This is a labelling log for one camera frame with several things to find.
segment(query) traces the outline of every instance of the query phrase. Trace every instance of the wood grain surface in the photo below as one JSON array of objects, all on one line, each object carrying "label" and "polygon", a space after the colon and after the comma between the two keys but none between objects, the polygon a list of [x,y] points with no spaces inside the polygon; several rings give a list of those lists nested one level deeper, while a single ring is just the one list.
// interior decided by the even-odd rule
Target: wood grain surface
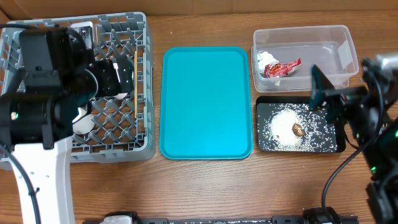
[{"label": "wood grain surface", "polygon": [[[171,161],[158,148],[160,89],[164,53],[178,46],[233,45],[248,55],[257,29],[346,25],[358,58],[398,50],[398,11],[296,12],[215,16],[149,17],[154,35],[153,92],[157,152],[148,161],[119,164],[72,164],[73,205],[77,223],[108,212],[135,210],[143,218],[266,218],[300,215],[320,206],[330,174],[353,152],[341,154],[263,153],[239,161]],[[350,86],[362,85],[361,72]],[[252,116],[260,95],[251,77]],[[308,93],[291,93],[308,95]],[[398,115],[398,108],[391,109]],[[374,223],[366,203],[370,171],[359,155],[337,176],[327,205],[341,215]],[[0,223],[22,223],[14,175],[0,170]]]}]

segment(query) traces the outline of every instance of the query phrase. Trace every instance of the gray plastic grid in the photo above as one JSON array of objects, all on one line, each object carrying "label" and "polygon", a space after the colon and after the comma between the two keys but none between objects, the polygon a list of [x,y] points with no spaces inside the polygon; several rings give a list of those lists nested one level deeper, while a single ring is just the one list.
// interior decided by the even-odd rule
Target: gray plastic grid
[{"label": "gray plastic grid", "polygon": [[[134,119],[134,92],[123,100],[113,97],[92,101],[95,127],[88,134],[73,135],[71,162],[124,162],[150,159],[155,154],[155,118],[152,99],[153,40],[152,33],[141,12],[126,12],[95,16],[37,19],[11,23],[37,27],[70,26],[91,21],[97,26],[100,46],[94,50],[96,60],[127,55],[137,58],[137,119]],[[22,67],[18,36],[22,29],[2,30],[0,69],[5,71],[2,94],[6,92],[15,71]],[[8,159],[0,155],[0,168],[10,169]]]}]

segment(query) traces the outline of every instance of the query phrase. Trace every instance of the black cable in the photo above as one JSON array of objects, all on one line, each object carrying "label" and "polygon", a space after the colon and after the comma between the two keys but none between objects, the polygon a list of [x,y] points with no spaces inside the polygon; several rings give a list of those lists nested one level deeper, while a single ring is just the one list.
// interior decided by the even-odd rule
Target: black cable
[{"label": "black cable", "polygon": [[373,136],[366,141],[366,143],[364,145],[362,145],[358,150],[356,150],[354,153],[352,153],[352,155],[350,155],[333,173],[332,175],[329,177],[328,181],[325,184],[325,187],[323,188],[323,192],[322,192],[322,210],[325,213],[325,215],[328,217],[329,221],[331,221],[332,223],[334,223],[333,218],[330,216],[330,214],[328,213],[328,210],[326,209],[326,194],[328,192],[328,189],[333,181],[333,179],[337,176],[337,174],[349,163],[351,162],[359,153],[363,152],[364,150],[366,150],[372,143],[373,141],[376,139],[376,137],[379,135],[380,133],[380,129],[382,126],[382,121],[383,121],[383,116],[384,116],[384,100],[383,100],[383,94],[381,91],[381,87],[380,84],[377,82],[376,77],[374,76],[374,74],[371,74],[370,77],[373,79],[374,82],[374,86],[376,87],[377,90],[377,95],[379,97],[378,103],[379,103],[379,117],[377,118],[377,125],[376,125],[376,129],[375,132],[373,134]]},{"label": "black cable", "polygon": [[2,28],[21,28],[21,29],[38,29],[38,27],[26,25],[26,24],[0,24],[0,29]]},{"label": "black cable", "polygon": [[18,68],[17,72],[12,76],[11,81],[8,84],[7,93],[16,93],[25,75],[25,69]]},{"label": "black cable", "polygon": [[40,219],[39,204],[37,203],[37,198],[36,198],[37,191],[33,188],[33,185],[29,179],[29,176],[26,174],[25,169],[21,166],[19,161],[1,143],[0,143],[0,150],[11,160],[11,162],[15,165],[15,167],[18,169],[18,171],[21,173],[22,177],[24,178],[29,196],[32,199],[32,205],[33,205],[33,211],[35,214],[36,224],[41,224],[42,221]]},{"label": "black cable", "polygon": [[353,143],[351,143],[351,142],[349,141],[346,131],[344,131],[344,138],[346,139],[346,142],[348,142],[348,144],[350,144],[351,147],[353,147],[353,148],[356,149],[356,150],[359,149],[358,146],[355,146]]},{"label": "black cable", "polygon": [[83,40],[83,38],[81,37],[81,35],[76,32],[74,29],[72,28],[68,28],[67,30],[67,34],[71,35],[72,37],[76,38],[76,40],[79,42],[80,47],[82,50],[86,50],[86,43]]}]

